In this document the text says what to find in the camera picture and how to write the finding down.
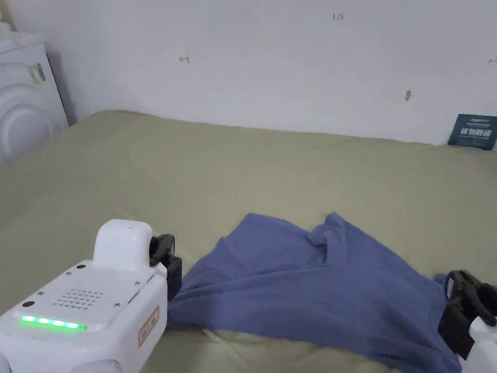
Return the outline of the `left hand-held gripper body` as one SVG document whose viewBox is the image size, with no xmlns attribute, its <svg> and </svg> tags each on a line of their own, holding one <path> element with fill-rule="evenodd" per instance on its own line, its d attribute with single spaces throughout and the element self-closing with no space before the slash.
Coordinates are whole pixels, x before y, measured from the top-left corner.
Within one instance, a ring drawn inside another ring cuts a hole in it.
<svg viewBox="0 0 497 373">
<path fill-rule="evenodd" d="M 3 373 L 138 373 L 167 325 L 182 286 L 172 234 L 110 220 L 93 256 L 0 319 Z"/>
</svg>

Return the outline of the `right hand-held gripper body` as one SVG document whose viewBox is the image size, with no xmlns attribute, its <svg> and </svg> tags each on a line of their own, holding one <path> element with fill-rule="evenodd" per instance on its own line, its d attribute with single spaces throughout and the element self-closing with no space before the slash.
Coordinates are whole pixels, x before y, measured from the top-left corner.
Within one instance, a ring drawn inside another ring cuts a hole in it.
<svg viewBox="0 0 497 373">
<path fill-rule="evenodd" d="M 473 310 L 448 305 L 438 333 L 455 354 L 463 373 L 495 373 L 497 371 L 496 317 L 488 324 Z"/>
</svg>

